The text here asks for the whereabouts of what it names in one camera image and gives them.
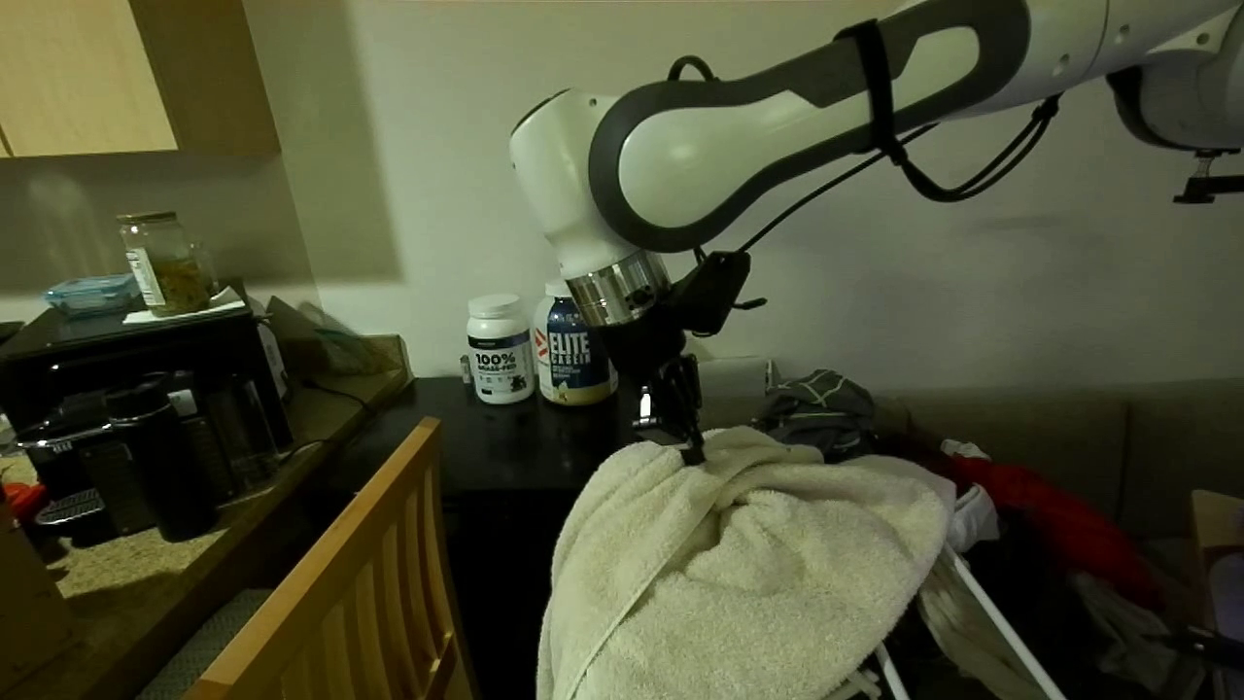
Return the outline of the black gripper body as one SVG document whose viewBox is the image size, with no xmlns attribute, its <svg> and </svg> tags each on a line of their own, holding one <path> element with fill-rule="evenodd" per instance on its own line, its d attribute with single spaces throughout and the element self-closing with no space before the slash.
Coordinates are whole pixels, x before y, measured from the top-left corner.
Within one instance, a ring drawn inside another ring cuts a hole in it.
<svg viewBox="0 0 1244 700">
<path fill-rule="evenodd" d="M 747 251 L 706 251 L 669 278 L 653 251 L 633 251 L 588 278 L 588 325 L 616 378 L 637 388 L 646 438 L 701 448 L 701 369 L 688 335 L 720 335 L 751 273 Z"/>
</svg>

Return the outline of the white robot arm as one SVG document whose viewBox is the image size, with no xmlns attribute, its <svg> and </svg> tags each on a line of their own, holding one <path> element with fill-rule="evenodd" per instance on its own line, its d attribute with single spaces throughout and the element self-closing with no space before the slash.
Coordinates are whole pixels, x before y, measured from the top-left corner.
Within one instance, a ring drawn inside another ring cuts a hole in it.
<svg viewBox="0 0 1244 700">
<path fill-rule="evenodd" d="M 949 115 L 1102 79 L 1126 130 L 1197 158 L 1244 142 L 1238 0 L 901 0 L 747 79 L 688 57 L 616 97 L 555 90 L 507 130 L 507 164 L 558 276 L 637 388 L 633 429 L 702 454 L 691 335 L 747 278 L 711 239 L 760 193 L 839 156 L 908 158 Z"/>
</svg>

